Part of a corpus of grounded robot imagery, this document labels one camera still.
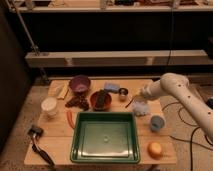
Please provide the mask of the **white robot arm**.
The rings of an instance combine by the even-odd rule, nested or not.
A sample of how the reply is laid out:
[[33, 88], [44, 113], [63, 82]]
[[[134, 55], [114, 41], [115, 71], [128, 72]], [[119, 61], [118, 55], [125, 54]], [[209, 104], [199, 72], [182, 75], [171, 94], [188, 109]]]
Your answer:
[[143, 86], [139, 94], [150, 101], [165, 95], [176, 98], [213, 142], [213, 109], [189, 90], [189, 80], [186, 76], [175, 73], [163, 74], [159, 80]]

